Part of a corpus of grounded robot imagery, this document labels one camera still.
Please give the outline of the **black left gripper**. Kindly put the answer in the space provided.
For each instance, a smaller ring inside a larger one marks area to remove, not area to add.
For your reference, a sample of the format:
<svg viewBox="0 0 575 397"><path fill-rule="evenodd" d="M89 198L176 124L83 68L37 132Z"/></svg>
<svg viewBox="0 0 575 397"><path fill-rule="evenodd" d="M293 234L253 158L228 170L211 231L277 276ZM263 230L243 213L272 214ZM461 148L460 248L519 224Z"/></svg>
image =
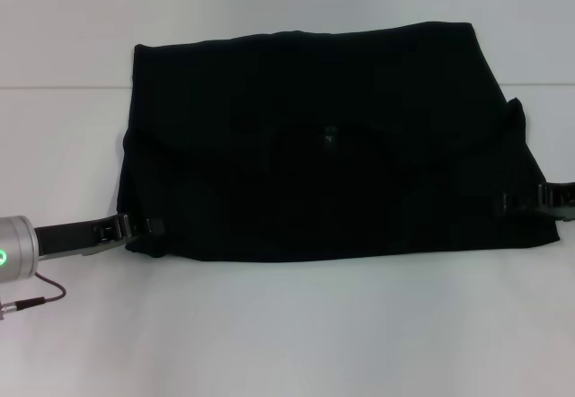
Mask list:
<svg viewBox="0 0 575 397"><path fill-rule="evenodd" d="M158 238L165 235L164 222L161 219L148 219L125 213L103 219L101 236L96 224L96 221L87 221L36 227L40 257L77 250L82 250L82 256L91 256L125 246L137 238Z"/></svg>

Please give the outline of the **black shirt with FREE print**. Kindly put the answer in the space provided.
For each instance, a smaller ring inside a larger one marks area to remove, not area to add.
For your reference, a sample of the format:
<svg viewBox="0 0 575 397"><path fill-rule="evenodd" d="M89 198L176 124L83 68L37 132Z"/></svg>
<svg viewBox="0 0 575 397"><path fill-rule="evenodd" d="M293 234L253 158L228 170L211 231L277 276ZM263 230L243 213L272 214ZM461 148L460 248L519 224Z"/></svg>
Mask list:
<svg viewBox="0 0 575 397"><path fill-rule="evenodd" d="M134 49L117 209L132 252L295 262L555 243L496 218L544 176L472 25L424 22Z"/></svg>

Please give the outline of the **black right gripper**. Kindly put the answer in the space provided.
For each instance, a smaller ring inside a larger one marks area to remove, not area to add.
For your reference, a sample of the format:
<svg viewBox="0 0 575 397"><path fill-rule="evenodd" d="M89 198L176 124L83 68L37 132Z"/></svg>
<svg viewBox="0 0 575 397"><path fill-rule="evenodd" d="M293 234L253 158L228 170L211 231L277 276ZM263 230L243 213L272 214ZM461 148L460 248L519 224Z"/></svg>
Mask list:
<svg viewBox="0 0 575 397"><path fill-rule="evenodd" d="M543 182L537 193L500 192L492 198L492 212L496 218L528 216L554 209L564 222L575 221L575 182Z"/></svg>

